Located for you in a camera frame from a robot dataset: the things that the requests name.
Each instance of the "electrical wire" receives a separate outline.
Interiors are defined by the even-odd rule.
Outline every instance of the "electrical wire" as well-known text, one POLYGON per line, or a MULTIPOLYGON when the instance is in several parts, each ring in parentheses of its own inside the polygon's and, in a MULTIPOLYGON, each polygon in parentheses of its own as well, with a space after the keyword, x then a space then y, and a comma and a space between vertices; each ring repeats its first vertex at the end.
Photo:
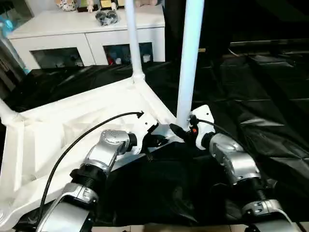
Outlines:
POLYGON ((235 52, 233 52, 231 49, 228 49, 228 51, 230 52, 230 53, 232 53, 234 56, 236 56, 236 57, 239 57, 240 55, 238 55, 238 54, 236 54, 235 52))
POLYGON ((101 122, 99 123, 98 125, 94 126, 93 128, 89 129, 88 131, 86 131, 85 133, 83 133, 78 139, 76 139, 63 153, 62 155, 59 157, 59 159, 57 160, 57 162, 55 163, 52 171, 50 172, 49 174, 49 177, 48 177, 48 180, 47 180, 47 183, 46 183, 46 186, 45 186, 45 189, 44 189, 44 193, 43 193, 43 196, 42 196, 42 200, 41 200, 41 204, 40 204, 40 208, 39 208, 39 213, 38 213, 38 220, 37 220, 37 227, 40 223, 40 220, 42 218, 42 215, 43 215, 43 209, 44 209, 44 205, 45 205, 45 200, 46 200, 46 197, 47 197, 47 192, 48 192, 48 189, 49 189, 49 186, 50 186, 50 183, 53 179, 53 176, 56 172, 56 169, 58 167, 58 165, 60 164, 60 162, 63 160, 63 158, 65 157, 65 155, 79 142, 81 141, 86 135, 88 135, 89 133, 93 132, 95 129, 103 126, 104 124, 114 120, 114 119, 117 119, 117 118, 120 118, 120 117, 123 117, 123 116, 127 116, 127 115, 137 115, 138 117, 142 116, 143 115, 143 112, 129 112, 129 113, 124 113, 124 114, 120 114, 120 115, 117 115, 117 116, 114 116, 104 122, 101 122))
POLYGON ((304 226, 300 222, 297 222, 296 224, 302 232, 307 232, 307 230, 304 228, 304 226))
POLYGON ((198 122, 204 122, 207 123, 209 125, 212 125, 213 127, 215 127, 216 129, 218 129, 220 132, 224 133, 225 135, 231 137, 236 143, 238 143, 240 146, 242 146, 242 148, 245 148, 244 145, 238 140, 236 139, 230 132, 228 132, 226 129, 224 129, 223 127, 218 126, 217 124, 214 124, 212 122, 206 121, 206 120, 202 120, 202 119, 197 119, 198 122))

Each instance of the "black joint connector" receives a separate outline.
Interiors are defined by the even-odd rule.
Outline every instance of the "black joint connector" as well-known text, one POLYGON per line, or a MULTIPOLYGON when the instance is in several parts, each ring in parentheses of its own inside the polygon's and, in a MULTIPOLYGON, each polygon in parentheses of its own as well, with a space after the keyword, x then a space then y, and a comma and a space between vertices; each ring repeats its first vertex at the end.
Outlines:
POLYGON ((190 124, 197 127, 198 118, 195 115, 190 115, 190 124))
POLYGON ((216 133, 214 133, 214 132, 209 132, 209 133, 206 133, 206 134, 204 135, 204 137, 202 138, 201 145, 202 145, 206 150, 209 150, 211 138, 212 138, 215 134, 216 134, 216 133))
POLYGON ((127 151, 131 151, 133 146, 137 146, 137 138, 136 135, 133 133, 129 133, 129 147, 127 148, 127 151))
POLYGON ((142 115, 144 114, 144 112, 143 111, 141 111, 139 114, 137 114, 137 118, 140 118, 140 117, 142 117, 142 115))
POLYGON ((267 199, 260 178, 255 177, 239 181, 234 188, 239 197, 238 201, 242 206, 250 202, 265 201, 267 199))
POLYGON ((97 194, 104 189, 106 174, 97 166, 82 165, 79 169, 74 169, 70 176, 72 177, 72 183, 86 186, 97 194))

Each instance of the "white stand base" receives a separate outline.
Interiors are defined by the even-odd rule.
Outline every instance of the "white stand base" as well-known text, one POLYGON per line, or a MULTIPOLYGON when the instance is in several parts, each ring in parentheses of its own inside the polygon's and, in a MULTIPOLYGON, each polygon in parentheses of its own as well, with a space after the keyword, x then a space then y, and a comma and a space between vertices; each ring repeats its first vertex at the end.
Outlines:
MULTIPOLYGON (((171 137, 176 118, 145 81, 128 78, 57 102, 20 113, 7 126, 0 175, 0 231, 11 229, 37 208, 48 175, 62 152, 84 131, 121 113, 144 111, 160 124, 155 134, 171 137)), ((116 119, 82 139, 63 159, 50 185, 46 202, 54 200, 70 172, 78 168, 104 129, 127 130, 136 116, 116 119)), ((120 159, 115 169, 137 159, 120 159)))

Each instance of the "figurine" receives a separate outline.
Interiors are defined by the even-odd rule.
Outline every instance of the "figurine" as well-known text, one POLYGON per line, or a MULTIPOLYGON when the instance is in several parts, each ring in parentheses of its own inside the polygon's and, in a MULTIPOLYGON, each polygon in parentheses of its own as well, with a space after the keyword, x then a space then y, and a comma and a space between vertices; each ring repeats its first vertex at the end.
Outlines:
POLYGON ((74 0, 55 0, 56 5, 63 11, 75 11, 76 4, 74 0))
POLYGON ((112 2, 112 11, 117 10, 117 4, 115 2, 112 2))
POLYGON ((91 13, 93 11, 93 0, 87 0, 87 10, 89 13, 91 13))
POLYGON ((135 0, 135 6, 141 7, 143 5, 152 5, 155 6, 159 3, 159 0, 135 0))

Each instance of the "shelf top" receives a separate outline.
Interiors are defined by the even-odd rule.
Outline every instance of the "shelf top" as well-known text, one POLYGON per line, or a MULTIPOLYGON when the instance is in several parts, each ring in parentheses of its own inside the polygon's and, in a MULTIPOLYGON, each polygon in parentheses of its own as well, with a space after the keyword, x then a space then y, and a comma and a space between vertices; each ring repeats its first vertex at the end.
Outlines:
MULTIPOLYGON (((101 26, 95 18, 96 12, 45 11, 17 28, 8 35, 8 38, 17 39, 48 35, 126 30, 125 10, 120 9, 117 13, 120 18, 119 22, 109 26, 101 26)), ((135 8, 135 16, 137 29, 161 28, 165 26, 162 5, 147 5, 135 8)))

